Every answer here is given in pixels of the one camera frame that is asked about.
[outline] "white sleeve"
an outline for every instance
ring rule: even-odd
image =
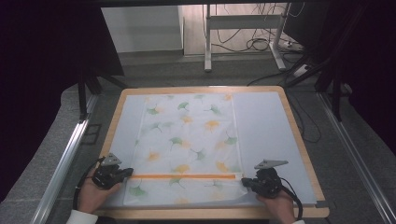
[[[305,224],[305,222],[303,220],[298,220],[293,222],[293,224]]]
[[[95,224],[98,216],[72,210],[66,224]]]

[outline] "wooden floor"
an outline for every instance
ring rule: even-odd
[[[284,4],[231,4],[212,5],[210,14],[213,15],[272,15],[280,14]],[[206,5],[183,6],[184,17],[184,54],[201,55],[205,53],[205,16]],[[273,39],[267,30],[212,30],[210,33],[213,53],[254,52],[249,49],[252,39]],[[258,41],[256,49],[267,48],[268,41]]]

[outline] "white wall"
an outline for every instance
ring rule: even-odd
[[[183,49],[181,7],[102,8],[117,52]]]

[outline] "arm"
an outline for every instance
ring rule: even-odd
[[[274,199],[268,199],[257,195],[257,200],[265,203],[269,212],[282,224],[304,224],[301,220],[296,222],[293,210],[293,199],[285,191],[281,190]]]
[[[93,175],[94,170],[92,170],[88,176]],[[99,189],[90,178],[86,178],[84,185],[81,188],[81,192],[78,197],[78,211],[72,210],[70,218],[67,220],[66,224],[94,224],[98,216],[92,213],[98,209],[107,199],[110,194],[115,193],[120,189],[120,185],[116,184],[113,188]]]

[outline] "patterned paper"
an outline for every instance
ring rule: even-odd
[[[128,180],[126,205],[210,203],[247,193],[231,94],[147,95],[133,151],[134,176],[145,177]],[[214,177],[192,177],[198,175]]]

